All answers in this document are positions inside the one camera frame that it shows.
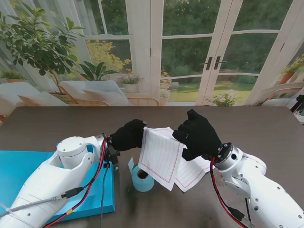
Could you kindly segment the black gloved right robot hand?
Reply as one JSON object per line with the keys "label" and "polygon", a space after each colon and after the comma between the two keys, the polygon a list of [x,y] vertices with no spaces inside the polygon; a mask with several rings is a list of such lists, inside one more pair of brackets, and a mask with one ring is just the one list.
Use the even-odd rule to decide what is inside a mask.
{"label": "black gloved right robot hand", "polygon": [[209,121],[193,109],[187,112],[188,119],[181,124],[172,136],[187,148],[183,149],[182,157],[192,161],[197,157],[212,160],[222,147],[215,129]]}

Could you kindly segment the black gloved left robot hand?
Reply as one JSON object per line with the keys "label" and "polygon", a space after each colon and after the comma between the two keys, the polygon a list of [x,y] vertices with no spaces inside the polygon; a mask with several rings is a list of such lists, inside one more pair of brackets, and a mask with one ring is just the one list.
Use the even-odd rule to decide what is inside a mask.
{"label": "black gloved left robot hand", "polygon": [[117,151],[127,151],[133,148],[141,148],[145,121],[133,119],[110,135],[111,145]]}

